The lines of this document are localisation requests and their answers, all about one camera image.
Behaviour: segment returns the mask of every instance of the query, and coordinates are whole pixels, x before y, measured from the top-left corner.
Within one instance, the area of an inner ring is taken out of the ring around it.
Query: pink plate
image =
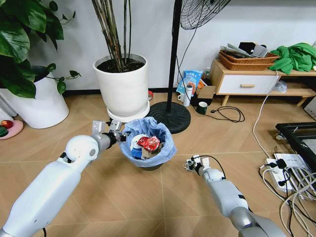
[[[8,134],[5,135],[4,137],[0,137],[0,140],[5,140],[11,137],[14,137],[16,134],[21,132],[23,129],[23,122],[19,120],[14,120],[13,121],[13,127],[8,129]]]

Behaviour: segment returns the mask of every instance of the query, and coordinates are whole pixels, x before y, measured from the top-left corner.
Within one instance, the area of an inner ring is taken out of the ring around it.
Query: black fan base
[[[171,112],[166,112],[167,102],[159,102],[150,107],[148,117],[154,117],[157,122],[162,122],[171,134],[184,131],[191,122],[190,112],[186,107],[171,102]]]

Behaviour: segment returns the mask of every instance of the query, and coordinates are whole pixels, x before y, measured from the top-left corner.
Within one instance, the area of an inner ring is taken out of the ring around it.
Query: power strip
[[[266,164],[269,164],[269,163],[276,164],[276,159],[269,159],[269,158],[266,159]],[[280,191],[286,192],[286,185],[280,186],[280,184],[278,184],[279,181],[284,181],[284,175],[283,175],[282,169],[279,169],[277,166],[270,169],[272,171],[269,171],[269,173],[276,188],[279,189]],[[293,190],[293,187],[289,180],[287,181],[287,190]]]
[[[294,169],[304,169],[304,170],[308,170],[307,166],[304,163],[304,160],[301,158],[300,155],[298,154],[282,154],[282,153],[276,153],[274,154],[276,159],[283,159],[284,162],[286,163],[286,166],[288,168],[291,168],[291,171],[293,172],[293,174],[298,178],[299,176],[304,176],[303,175],[299,175]],[[266,163],[276,163],[276,159],[266,159]],[[279,189],[280,191],[286,192],[286,185],[284,186],[280,186],[278,184],[279,181],[284,181],[284,175],[283,175],[283,171],[282,169],[279,169],[278,167],[274,167],[274,168],[270,168],[272,169],[272,171],[270,171],[270,176],[276,186],[277,189]],[[294,180],[292,178],[290,178],[290,180],[287,181],[287,189],[288,190],[293,190],[293,185],[295,188],[296,184],[294,182]]]

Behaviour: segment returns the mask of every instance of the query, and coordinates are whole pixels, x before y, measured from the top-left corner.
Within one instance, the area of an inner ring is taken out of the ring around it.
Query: blue plastic bag
[[[180,81],[178,87],[177,87],[177,92],[179,92],[180,94],[185,94],[185,88],[184,88],[184,85],[188,85],[189,83],[193,86],[193,90],[192,90],[192,95],[191,96],[194,96],[194,93],[197,89],[197,86],[198,86],[198,83],[199,83],[199,80],[201,79],[202,77],[202,74],[203,74],[203,71],[196,71],[196,70],[185,70],[184,71],[184,76],[183,76],[183,82],[182,80]]]
[[[177,152],[174,146],[169,129],[163,124],[158,123],[153,117],[136,119],[125,124],[123,132],[131,132],[126,138],[126,142],[120,142],[119,148],[122,153],[138,167],[152,167],[170,160]],[[163,148],[158,155],[147,159],[135,159],[130,150],[130,144],[133,137],[138,134],[147,134],[149,137],[156,136],[160,142],[164,143]]]

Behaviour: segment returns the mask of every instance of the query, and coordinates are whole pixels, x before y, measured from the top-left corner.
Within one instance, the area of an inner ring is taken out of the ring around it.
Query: blue package
[[[194,93],[197,89],[199,80],[201,79],[203,74],[203,71],[195,71],[195,70],[190,70],[190,71],[184,71],[184,76],[183,76],[183,82],[185,85],[187,84],[191,84],[193,86],[193,91],[192,91],[192,95],[194,96]],[[178,88],[177,88],[177,92],[179,92],[180,94],[185,94],[185,88],[183,85],[182,80],[180,81]]]
[[[142,159],[142,149],[141,148],[139,148],[139,149],[133,148],[132,149],[132,156],[135,159]]]

